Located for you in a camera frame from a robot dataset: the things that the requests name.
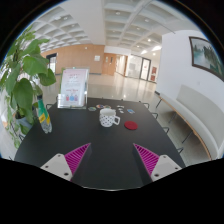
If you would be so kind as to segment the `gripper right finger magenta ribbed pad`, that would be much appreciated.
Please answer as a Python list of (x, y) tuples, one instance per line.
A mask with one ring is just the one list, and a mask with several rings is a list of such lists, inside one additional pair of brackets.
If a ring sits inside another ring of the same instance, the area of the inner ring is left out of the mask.
[(157, 181), (181, 170), (181, 167), (168, 155), (157, 155), (136, 143), (134, 143), (134, 148), (152, 181)]

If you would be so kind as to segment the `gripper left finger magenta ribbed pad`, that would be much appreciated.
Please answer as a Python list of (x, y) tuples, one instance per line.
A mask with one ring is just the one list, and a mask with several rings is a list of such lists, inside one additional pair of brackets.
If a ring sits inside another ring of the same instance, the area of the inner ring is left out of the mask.
[(91, 144), (84, 144), (67, 154), (56, 154), (41, 169), (68, 181), (80, 182), (91, 155)]

